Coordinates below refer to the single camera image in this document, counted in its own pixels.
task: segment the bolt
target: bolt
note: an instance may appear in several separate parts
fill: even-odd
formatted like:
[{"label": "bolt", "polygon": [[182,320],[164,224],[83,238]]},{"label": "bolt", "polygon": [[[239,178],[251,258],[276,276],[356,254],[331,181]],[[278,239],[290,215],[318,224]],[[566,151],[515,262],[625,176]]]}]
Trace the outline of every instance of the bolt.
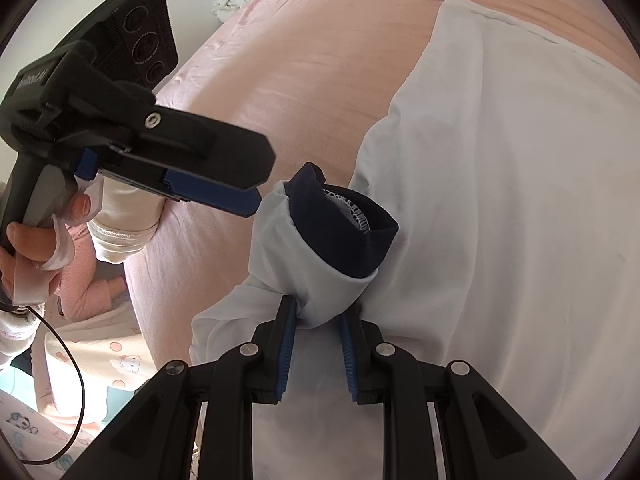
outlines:
[{"label": "bolt", "polygon": [[455,361],[451,363],[451,371],[456,375],[464,376],[467,375],[471,370],[469,368],[469,365],[464,361]]},{"label": "bolt", "polygon": [[396,347],[389,343],[380,343],[376,346],[376,352],[383,356],[389,356],[396,353]]},{"label": "bolt", "polygon": [[160,124],[160,121],[162,121],[162,115],[160,115],[158,112],[153,112],[152,114],[149,114],[149,117],[145,119],[145,128],[147,130],[152,130],[153,128],[158,126],[158,124]]},{"label": "bolt", "polygon": [[184,371],[184,363],[182,361],[171,361],[164,367],[164,371],[169,375],[180,375]]},{"label": "bolt", "polygon": [[245,343],[240,347],[240,353],[244,356],[256,355],[258,353],[258,345],[253,343]]}]

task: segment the pink bed sheet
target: pink bed sheet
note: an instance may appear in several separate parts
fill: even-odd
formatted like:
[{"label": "pink bed sheet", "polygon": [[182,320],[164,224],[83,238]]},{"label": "pink bed sheet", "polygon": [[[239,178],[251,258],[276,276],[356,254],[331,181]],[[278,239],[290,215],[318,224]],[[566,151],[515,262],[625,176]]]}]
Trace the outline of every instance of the pink bed sheet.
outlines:
[{"label": "pink bed sheet", "polygon": [[[541,25],[640,81],[640,61],[600,0],[473,0]],[[263,192],[308,160],[350,180],[360,142],[427,45],[438,0],[255,0],[217,31],[159,102],[266,134],[277,153]],[[252,222],[168,203],[126,262],[156,364],[189,360],[191,319],[247,276]]]}]

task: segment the navy blue cuff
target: navy blue cuff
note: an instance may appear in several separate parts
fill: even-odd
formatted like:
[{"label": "navy blue cuff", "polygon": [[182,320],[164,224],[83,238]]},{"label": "navy blue cuff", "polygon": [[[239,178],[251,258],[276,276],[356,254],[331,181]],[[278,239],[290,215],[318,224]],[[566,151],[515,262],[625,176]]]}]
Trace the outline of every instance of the navy blue cuff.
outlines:
[{"label": "navy blue cuff", "polygon": [[[366,278],[376,270],[391,246],[398,224],[370,198],[352,190],[324,184],[322,170],[306,163],[285,183],[289,214],[302,239],[311,249],[344,275]],[[369,221],[362,232],[329,199],[324,190],[351,200]]]}]

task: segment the pink sleeve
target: pink sleeve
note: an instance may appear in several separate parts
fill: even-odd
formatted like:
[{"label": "pink sleeve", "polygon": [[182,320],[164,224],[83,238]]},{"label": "pink sleeve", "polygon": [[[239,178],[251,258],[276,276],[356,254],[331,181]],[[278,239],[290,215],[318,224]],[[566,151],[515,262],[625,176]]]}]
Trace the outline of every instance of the pink sleeve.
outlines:
[{"label": "pink sleeve", "polygon": [[106,280],[94,282],[95,248],[86,224],[70,227],[76,256],[62,271],[58,295],[62,313],[69,321],[84,321],[111,309]]}]

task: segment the black cable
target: black cable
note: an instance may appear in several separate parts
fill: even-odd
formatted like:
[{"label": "black cable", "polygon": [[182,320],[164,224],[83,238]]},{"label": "black cable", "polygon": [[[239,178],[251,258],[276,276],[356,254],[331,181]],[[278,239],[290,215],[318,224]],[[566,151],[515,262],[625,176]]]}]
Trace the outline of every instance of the black cable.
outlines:
[{"label": "black cable", "polygon": [[65,349],[66,354],[69,356],[69,358],[71,359],[71,362],[76,368],[76,372],[78,372],[78,378],[80,379],[80,390],[82,391],[82,405],[80,407],[80,417],[78,418],[78,424],[76,425],[76,429],[71,435],[69,442],[65,444],[65,447],[63,447],[54,456],[47,458],[46,460],[22,460],[21,461],[23,464],[26,464],[26,465],[47,465],[55,462],[60,457],[64,456],[64,454],[67,451],[69,451],[69,449],[71,449],[71,446],[76,441],[76,438],[78,437],[78,433],[80,433],[80,429],[82,428],[82,420],[84,419],[84,406],[86,404],[86,394],[84,391],[84,381],[82,380],[82,374],[80,373],[80,368],[78,366],[78,363],[76,363],[76,360],[74,359],[73,354],[69,351],[69,348],[66,347],[65,342],[62,341],[62,338],[58,335],[58,332],[56,332],[56,330],[40,314],[38,314],[30,306],[27,306],[27,309],[35,317],[37,317],[42,323],[44,323],[44,325],[50,330],[50,332],[56,337],[58,342],[62,345],[62,348]]}]

